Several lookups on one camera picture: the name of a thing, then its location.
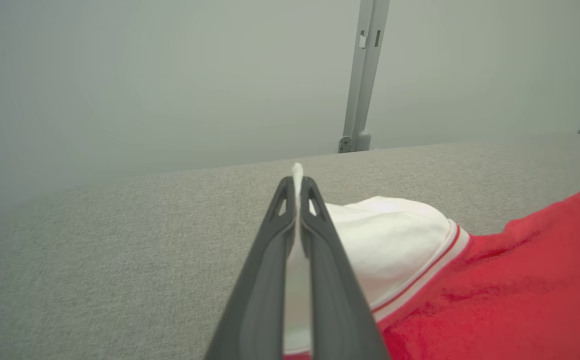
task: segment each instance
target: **white cloth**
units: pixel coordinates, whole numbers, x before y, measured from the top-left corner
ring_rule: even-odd
[[[434,207],[404,198],[375,196],[343,206],[326,203],[326,208],[373,310],[429,269],[460,231]],[[284,352],[303,353],[311,342],[309,262],[298,237],[287,260],[285,292]],[[374,314],[377,321],[386,315]]]

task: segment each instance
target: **red fabric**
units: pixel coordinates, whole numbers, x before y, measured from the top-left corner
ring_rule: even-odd
[[[580,359],[580,192],[471,235],[378,325],[393,360]]]

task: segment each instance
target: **gray textured surface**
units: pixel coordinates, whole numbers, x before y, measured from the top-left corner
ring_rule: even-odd
[[[575,134],[300,161],[329,203],[422,201],[477,234],[580,190]],[[292,163],[85,187],[0,218],[0,359],[200,359]]]

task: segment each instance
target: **gray wall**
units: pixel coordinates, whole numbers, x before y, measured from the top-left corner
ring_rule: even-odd
[[[333,153],[359,0],[0,0],[0,213]],[[580,127],[580,0],[393,0],[373,148]]]

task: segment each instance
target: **red stripe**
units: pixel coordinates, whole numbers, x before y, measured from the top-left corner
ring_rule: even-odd
[[[456,226],[456,235],[455,235],[454,239],[452,240],[452,243],[450,244],[450,246],[448,246],[448,248],[445,249],[445,251],[441,254],[441,256],[437,257],[436,260],[434,260],[434,262],[432,262],[432,264],[430,264],[430,266],[428,266],[427,269],[425,269],[425,271],[423,271],[419,276],[416,277],[416,279],[413,282],[410,283],[410,285],[408,285],[408,287],[406,287],[401,292],[396,294],[396,296],[391,298],[388,302],[384,303],[383,305],[378,306],[376,309],[373,309],[372,312],[376,313],[379,310],[385,308],[386,306],[392,304],[395,300],[399,299],[400,296],[402,296],[405,292],[407,292],[412,287],[412,285],[415,285],[416,282],[418,282],[424,275],[426,275],[426,273],[430,269],[432,269],[439,262],[439,260],[441,260],[448,253],[448,251],[450,251],[450,249],[452,249],[455,246],[455,244],[457,243],[457,239],[459,239],[460,233],[461,233],[461,228],[459,228],[459,225],[457,225]]]

